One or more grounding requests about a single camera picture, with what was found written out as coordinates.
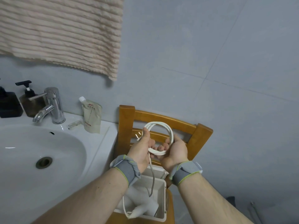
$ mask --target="soap dispenser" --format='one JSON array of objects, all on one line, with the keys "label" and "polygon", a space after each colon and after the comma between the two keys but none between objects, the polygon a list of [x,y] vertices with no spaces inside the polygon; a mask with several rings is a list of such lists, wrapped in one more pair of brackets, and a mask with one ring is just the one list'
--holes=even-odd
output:
[{"label": "soap dispenser", "polygon": [[6,92],[0,86],[0,117],[10,118],[19,117],[23,114],[23,109],[14,92]]},{"label": "soap dispenser", "polygon": [[36,98],[30,101],[28,98],[36,96],[35,92],[29,88],[29,84],[32,83],[30,80],[23,82],[16,82],[17,86],[24,85],[26,87],[25,94],[19,97],[21,104],[28,117],[35,117],[35,115],[46,106],[43,97]]}]

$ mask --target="wrist strap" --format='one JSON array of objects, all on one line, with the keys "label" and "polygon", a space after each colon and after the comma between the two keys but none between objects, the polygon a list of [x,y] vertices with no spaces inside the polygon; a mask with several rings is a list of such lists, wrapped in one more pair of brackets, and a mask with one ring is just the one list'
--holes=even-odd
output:
[{"label": "wrist strap", "polygon": [[128,185],[133,185],[139,178],[141,173],[137,163],[126,155],[120,155],[110,163],[110,168],[118,169],[126,178]]},{"label": "wrist strap", "polygon": [[172,180],[173,184],[178,186],[185,178],[194,173],[202,173],[202,167],[198,163],[187,161],[176,165],[172,169],[169,179]]}]

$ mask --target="towel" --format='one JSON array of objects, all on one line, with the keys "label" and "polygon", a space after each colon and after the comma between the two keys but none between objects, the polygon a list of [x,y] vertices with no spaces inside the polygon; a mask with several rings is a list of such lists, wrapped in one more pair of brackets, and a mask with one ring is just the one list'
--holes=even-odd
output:
[{"label": "towel", "polygon": [[0,53],[116,80],[124,0],[0,0]]}]

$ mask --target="hand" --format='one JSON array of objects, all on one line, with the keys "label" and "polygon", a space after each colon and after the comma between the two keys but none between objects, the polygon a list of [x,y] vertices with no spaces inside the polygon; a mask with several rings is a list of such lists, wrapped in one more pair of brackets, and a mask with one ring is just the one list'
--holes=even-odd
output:
[{"label": "hand", "polygon": [[150,138],[148,129],[143,128],[142,138],[132,145],[128,153],[128,157],[131,157],[137,163],[140,173],[145,171],[150,162],[147,154],[148,148],[155,148],[155,140]]},{"label": "hand", "polygon": [[165,155],[156,157],[161,162],[162,167],[170,173],[175,165],[188,161],[188,151],[185,142],[183,142],[177,134],[174,135],[174,143],[170,148],[169,143],[169,138],[167,138],[163,145],[159,145],[158,148],[155,147],[154,149],[158,151],[167,151]]}]

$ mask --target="sink drain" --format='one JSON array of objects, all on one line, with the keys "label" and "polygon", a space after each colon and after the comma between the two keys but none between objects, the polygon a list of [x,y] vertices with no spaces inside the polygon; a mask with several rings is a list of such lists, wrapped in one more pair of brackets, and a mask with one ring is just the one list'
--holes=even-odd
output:
[{"label": "sink drain", "polygon": [[43,157],[36,162],[35,167],[37,169],[44,169],[51,165],[53,159],[51,157]]}]

